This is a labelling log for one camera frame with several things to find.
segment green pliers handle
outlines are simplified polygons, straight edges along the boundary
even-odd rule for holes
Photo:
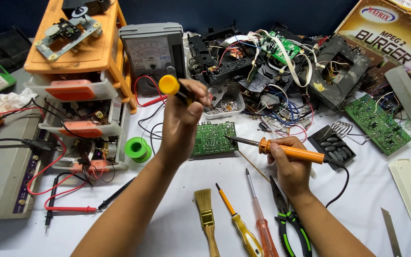
[[[312,257],[312,249],[309,238],[304,231],[304,227],[302,227],[299,219],[296,219],[296,217],[297,216],[295,212],[289,212],[287,214],[279,213],[275,218],[279,222],[279,236],[283,251],[285,251],[285,254],[288,257],[296,257],[291,246],[289,245],[288,235],[286,234],[286,222],[289,222],[294,226],[294,229],[299,236],[300,244],[302,247],[302,255],[304,257]]]

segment printed circuit board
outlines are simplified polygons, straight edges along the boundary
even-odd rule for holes
[[[284,37],[275,33],[274,31],[271,31],[269,35],[271,35],[271,37],[276,37],[280,39],[280,41],[282,42],[282,45],[285,47],[285,50],[288,53],[290,60],[296,57],[296,55],[301,51],[300,47],[286,40]],[[282,50],[279,48],[277,43],[272,38],[267,36],[267,34],[264,34],[263,40],[261,40],[260,46],[263,51],[267,52],[268,54],[270,54],[271,56],[273,56],[280,62],[287,64],[285,60],[285,56],[283,56]]]
[[[345,107],[351,119],[369,136],[386,156],[410,142],[411,137],[390,116],[365,95]]]
[[[208,155],[239,150],[237,142],[231,141],[224,137],[236,136],[234,122],[225,122],[220,124],[199,125],[196,132],[196,141],[193,153],[191,155]]]

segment hand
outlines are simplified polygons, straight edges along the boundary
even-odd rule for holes
[[[267,163],[275,161],[277,164],[278,181],[288,198],[294,200],[296,197],[312,194],[309,188],[312,163],[286,156],[279,144],[307,150],[305,146],[297,137],[278,138],[270,142],[271,152],[267,156]]]
[[[168,96],[164,108],[163,139],[157,155],[164,163],[178,167],[193,152],[196,139],[196,127],[201,119],[204,106],[211,106],[207,87],[200,82],[179,79],[185,87],[194,92],[199,102],[184,105],[176,96]]]

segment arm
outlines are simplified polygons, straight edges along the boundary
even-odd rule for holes
[[[182,82],[202,104],[210,105],[204,85],[191,80]],[[175,172],[193,151],[196,126],[203,112],[201,103],[193,102],[187,108],[175,96],[168,96],[159,152],[94,223],[71,257],[134,253]],[[105,247],[96,247],[97,242]]]
[[[306,148],[297,137],[271,140],[268,163],[276,162],[279,184],[318,254],[328,257],[375,256],[312,194],[309,188],[311,162],[288,158],[278,144]]]

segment green solder spool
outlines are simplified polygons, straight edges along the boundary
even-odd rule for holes
[[[125,153],[135,162],[145,162],[150,159],[152,149],[141,137],[133,137],[125,144]]]

